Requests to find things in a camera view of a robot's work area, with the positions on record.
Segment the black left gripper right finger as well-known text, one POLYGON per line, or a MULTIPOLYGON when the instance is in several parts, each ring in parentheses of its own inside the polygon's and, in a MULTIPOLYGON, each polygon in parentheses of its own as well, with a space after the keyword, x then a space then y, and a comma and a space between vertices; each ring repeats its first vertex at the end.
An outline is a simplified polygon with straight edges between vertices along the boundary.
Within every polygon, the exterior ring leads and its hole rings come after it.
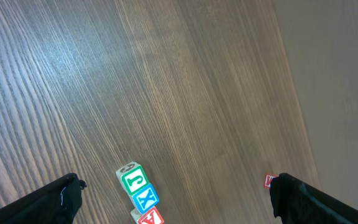
POLYGON ((358 224, 358 210, 290 174, 274 177, 269 194, 283 224, 358 224))

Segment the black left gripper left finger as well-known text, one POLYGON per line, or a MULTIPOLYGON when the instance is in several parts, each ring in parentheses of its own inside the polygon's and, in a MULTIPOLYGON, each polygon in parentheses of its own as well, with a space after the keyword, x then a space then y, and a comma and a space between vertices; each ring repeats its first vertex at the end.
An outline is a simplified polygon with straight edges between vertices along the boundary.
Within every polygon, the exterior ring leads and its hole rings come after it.
POLYGON ((75 173, 0 208, 0 223, 72 224, 82 206, 86 182, 75 173))

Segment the green J letter block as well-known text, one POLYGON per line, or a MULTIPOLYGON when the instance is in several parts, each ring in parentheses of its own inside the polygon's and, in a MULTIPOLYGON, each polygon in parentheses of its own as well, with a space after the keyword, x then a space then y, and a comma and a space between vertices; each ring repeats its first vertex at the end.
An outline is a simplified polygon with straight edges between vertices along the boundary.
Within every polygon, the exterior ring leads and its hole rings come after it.
POLYGON ((130 162, 116 171, 123 189, 132 196, 149 184, 143 167, 137 162, 130 162))

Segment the blue X letter block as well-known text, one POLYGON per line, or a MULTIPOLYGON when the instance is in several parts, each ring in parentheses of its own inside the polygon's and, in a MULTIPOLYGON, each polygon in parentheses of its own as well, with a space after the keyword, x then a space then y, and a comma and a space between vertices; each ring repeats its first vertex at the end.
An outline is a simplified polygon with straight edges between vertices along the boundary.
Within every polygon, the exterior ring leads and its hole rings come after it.
POLYGON ((152 207, 159 203, 160 199, 157 195, 152 184, 148 184, 145 187, 141 188, 136 194, 132 197, 132 202, 141 214, 145 214, 152 207))

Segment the red A letter block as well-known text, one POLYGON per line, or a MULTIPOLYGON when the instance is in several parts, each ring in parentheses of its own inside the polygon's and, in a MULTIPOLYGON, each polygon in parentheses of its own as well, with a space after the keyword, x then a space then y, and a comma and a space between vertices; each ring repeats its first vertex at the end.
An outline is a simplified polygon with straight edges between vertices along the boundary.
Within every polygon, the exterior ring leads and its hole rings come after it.
POLYGON ((164 224, 164 219, 156 207, 152 207, 144 214, 141 214, 136 208, 134 208, 131 211, 131 216, 136 224, 164 224))

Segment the red M letter block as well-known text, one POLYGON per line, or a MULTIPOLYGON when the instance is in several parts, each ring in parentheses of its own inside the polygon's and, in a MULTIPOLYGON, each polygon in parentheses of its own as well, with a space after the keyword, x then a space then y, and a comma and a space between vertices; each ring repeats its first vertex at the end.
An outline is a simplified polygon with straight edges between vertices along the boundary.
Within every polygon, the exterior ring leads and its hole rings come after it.
POLYGON ((264 179, 264 188, 265 189, 269 189, 271 182, 274 178, 276 178, 277 175, 273 175, 273 174, 266 174, 265 175, 265 179, 264 179))

